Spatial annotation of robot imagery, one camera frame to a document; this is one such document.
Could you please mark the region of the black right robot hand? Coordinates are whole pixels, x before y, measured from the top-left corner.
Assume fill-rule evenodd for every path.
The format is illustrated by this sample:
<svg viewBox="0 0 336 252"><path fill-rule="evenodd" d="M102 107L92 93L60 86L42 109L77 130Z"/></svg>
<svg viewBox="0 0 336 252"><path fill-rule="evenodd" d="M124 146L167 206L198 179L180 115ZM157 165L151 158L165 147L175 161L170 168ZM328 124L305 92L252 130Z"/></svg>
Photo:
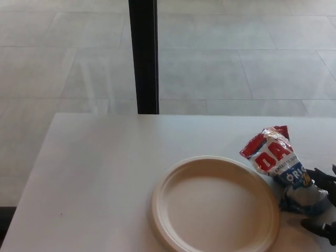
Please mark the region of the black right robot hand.
<svg viewBox="0 0 336 252"><path fill-rule="evenodd" d="M317 187L328 192L328 200L335 206L335 176L327 175L318 168L307 170L307 172ZM312 218L306 218L301 220L300 224L309 232L326 238L331 246L335 246L335 222L327 224Z"/></svg>

